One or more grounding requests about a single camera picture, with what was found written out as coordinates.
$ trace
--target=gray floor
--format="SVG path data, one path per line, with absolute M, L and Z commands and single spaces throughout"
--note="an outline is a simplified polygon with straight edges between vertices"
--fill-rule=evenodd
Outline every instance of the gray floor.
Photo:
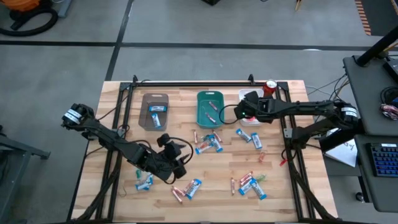
M 128 0 L 75 0 L 69 16 L 35 37 L 0 40 L 115 42 Z M 124 42 L 369 46 L 354 0 L 135 0 Z M 28 27 L 48 19 L 41 15 Z M 0 26 L 10 25 L 0 6 Z M 12 211 L 29 223 L 62 222 L 67 217 L 86 141 L 60 127 L 72 103 L 96 108 L 112 47 L 0 45 L 0 124 L 10 138 L 51 151 L 33 158 Z M 344 74 L 343 57 L 362 52 L 241 49 L 122 48 L 112 80 L 302 79 L 322 86 Z M 333 85 L 323 89 L 331 93 Z M 354 103 L 349 88 L 342 99 Z M 312 93 L 310 100 L 328 95 Z M 340 218 L 396 223 L 398 214 L 379 213 L 355 201 L 360 191 L 351 177 L 330 177 Z

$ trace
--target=blue keyboard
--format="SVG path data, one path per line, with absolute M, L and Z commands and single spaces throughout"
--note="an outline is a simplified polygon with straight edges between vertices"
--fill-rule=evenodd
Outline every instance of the blue keyboard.
M 398 177 L 398 147 L 396 144 L 367 143 L 376 177 Z

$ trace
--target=green tray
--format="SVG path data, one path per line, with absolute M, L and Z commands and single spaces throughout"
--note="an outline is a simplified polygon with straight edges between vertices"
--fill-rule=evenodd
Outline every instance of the green tray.
M 218 113 L 220 109 L 224 107 L 224 96 L 218 91 L 201 91 L 197 94 L 197 123 L 201 128 L 215 129 L 219 128 L 223 123 L 220 121 Z M 218 111 L 215 111 L 213 107 L 210 106 L 209 102 L 212 102 Z M 205 113 L 216 120 L 217 124 L 214 124 L 206 116 Z M 224 111 L 221 114 L 221 119 L 224 120 Z

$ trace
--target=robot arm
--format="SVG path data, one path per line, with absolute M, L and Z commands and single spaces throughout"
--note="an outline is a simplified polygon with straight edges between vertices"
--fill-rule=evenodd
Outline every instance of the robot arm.
M 188 161 L 184 160 L 189 155 L 176 159 L 181 155 L 181 148 L 185 146 L 171 141 L 172 138 L 168 134 L 162 135 L 157 140 L 159 147 L 165 146 L 165 149 L 155 152 L 150 146 L 138 143 L 139 141 L 128 142 L 117 132 L 103 126 L 95 119 L 93 109 L 86 105 L 73 104 L 62 120 L 63 127 L 82 132 L 81 135 L 87 139 L 92 135 L 98 137 L 99 143 L 107 150 L 120 151 L 129 163 L 156 175 L 163 181 L 166 181 L 171 173 L 174 173 L 177 179 L 187 173 L 184 165 Z
M 255 91 L 245 95 L 245 98 L 235 107 L 234 112 L 237 119 L 254 116 L 263 123 L 272 123 L 274 119 L 288 115 L 324 116 L 326 119 L 305 128 L 284 130 L 285 136 L 291 138 L 292 143 L 299 144 L 302 149 L 312 136 L 326 134 L 333 128 L 353 129 L 358 123 L 358 112 L 355 107 L 341 100 L 288 103 L 272 97 L 259 98 Z

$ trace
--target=wooden tabletop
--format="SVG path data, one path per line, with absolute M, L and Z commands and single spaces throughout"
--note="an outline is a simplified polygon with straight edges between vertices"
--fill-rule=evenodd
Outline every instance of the wooden tabletop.
M 302 80 L 288 81 L 292 101 L 308 101 L 305 85 Z M 99 99 L 97 117 L 104 115 L 116 105 L 120 82 L 105 82 Z M 131 130 L 126 139 L 146 139 L 156 151 L 156 139 L 162 132 L 149 132 L 138 125 L 138 118 L 145 93 L 166 93 L 169 96 L 169 119 L 166 133 L 170 136 L 186 139 L 194 145 L 193 130 L 199 136 L 210 131 L 200 129 L 196 124 L 197 93 L 202 90 L 216 90 L 224 94 L 224 103 L 239 102 L 239 87 L 144 87 L 134 90 L 129 125 Z M 121 110 L 119 124 L 122 124 Z M 101 123 L 111 127 L 113 113 L 101 120 Z M 225 111 L 226 120 L 233 120 L 232 108 Z M 307 126 L 313 122 L 311 116 L 296 116 L 298 126 Z M 235 131 L 243 128 L 247 133 L 257 132 L 263 149 L 266 151 L 264 162 L 258 162 L 259 151 L 250 142 L 246 144 Z M 287 164 L 280 166 L 280 154 L 284 149 L 279 120 L 272 124 L 262 124 L 259 127 L 242 127 L 239 122 L 224 125 L 216 130 L 224 143 L 224 151 L 216 153 L 207 150 L 204 154 L 194 155 L 185 166 L 187 174 L 174 183 L 174 186 L 184 189 L 192 179 L 202 180 L 202 185 L 193 200 L 183 198 L 179 204 L 170 192 L 170 185 L 155 177 L 154 185 L 148 192 L 138 192 L 134 186 L 137 182 L 136 168 L 123 159 L 119 181 L 118 197 L 114 214 L 114 222 L 294 222 L 297 221 L 295 205 Z M 88 152 L 99 147 L 98 142 L 91 142 Z M 334 216 L 337 216 L 335 203 L 330 189 L 328 176 L 322 153 L 311 147 L 303 150 L 310 188 L 321 204 Z M 106 150 L 102 149 L 89 155 L 84 163 L 80 185 L 73 209 L 72 218 L 80 216 L 93 201 L 101 185 Z M 251 190 L 245 196 L 235 193 L 231 195 L 230 179 L 240 179 L 249 171 L 254 175 L 266 174 L 267 180 L 260 185 L 267 198 L 259 200 Z M 306 205 L 301 192 L 303 209 Z

